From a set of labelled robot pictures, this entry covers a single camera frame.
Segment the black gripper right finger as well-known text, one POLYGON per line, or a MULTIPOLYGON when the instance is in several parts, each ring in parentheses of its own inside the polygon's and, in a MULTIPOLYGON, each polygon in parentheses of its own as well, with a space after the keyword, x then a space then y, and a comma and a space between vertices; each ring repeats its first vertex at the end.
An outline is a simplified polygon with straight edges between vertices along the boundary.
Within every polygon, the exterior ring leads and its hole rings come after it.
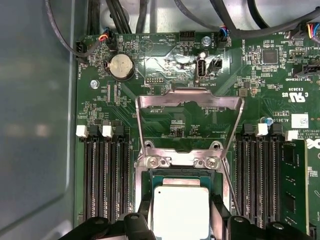
POLYGON ((308 235, 278 221, 259 228, 247 218, 231 215, 221 197, 211 198, 212 240, 306 240, 308 235))

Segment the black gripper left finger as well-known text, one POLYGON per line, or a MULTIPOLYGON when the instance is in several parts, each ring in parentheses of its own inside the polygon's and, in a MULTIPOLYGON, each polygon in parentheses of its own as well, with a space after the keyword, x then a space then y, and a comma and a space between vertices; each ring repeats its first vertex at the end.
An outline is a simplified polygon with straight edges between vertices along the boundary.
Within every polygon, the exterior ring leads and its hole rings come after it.
POLYGON ((148 227, 148 214, 152 195, 145 194, 140 202, 138 212, 125 215, 114 223, 104 217, 92 217, 72 230, 73 240, 155 240, 155 234, 148 227))

